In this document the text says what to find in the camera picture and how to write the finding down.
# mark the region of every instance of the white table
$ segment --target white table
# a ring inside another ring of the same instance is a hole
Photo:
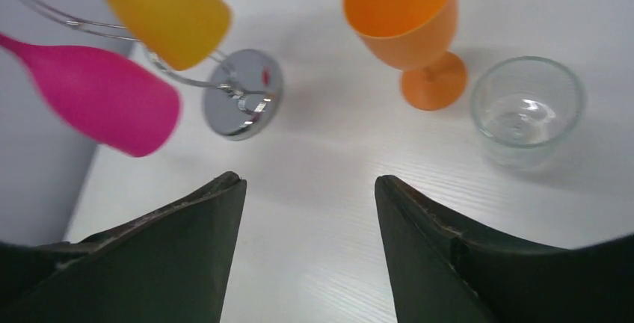
[[[138,217],[233,170],[247,202],[223,321],[395,322],[373,185],[395,174],[498,230],[578,247],[634,231],[632,0],[461,0],[452,48],[471,82],[505,58],[540,55],[577,72],[589,106],[574,160],[544,176],[488,165],[476,146],[469,92],[443,111],[409,107],[398,72],[374,59],[341,0],[227,0],[235,25],[222,49],[269,51],[284,102],[254,138],[225,141],[203,121],[200,89],[157,153],[96,153],[67,233],[73,242]],[[131,58],[149,67],[137,47]],[[204,79],[201,64],[187,75]]]

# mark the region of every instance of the orange plastic cup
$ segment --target orange plastic cup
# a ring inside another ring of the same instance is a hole
[[[385,64],[404,70],[401,91],[422,110],[451,105],[467,86],[467,68],[447,52],[458,0],[343,0],[348,24]]]

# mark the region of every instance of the round metal base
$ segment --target round metal base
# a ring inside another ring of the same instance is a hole
[[[243,99],[227,90],[206,89],[203,111],[209,127],[240,141],[260,132],[271,121],[282,99],[283,78],[277,62],[263,52],[240,50],[216,67],[209,82],[229,83],[245,92]]]

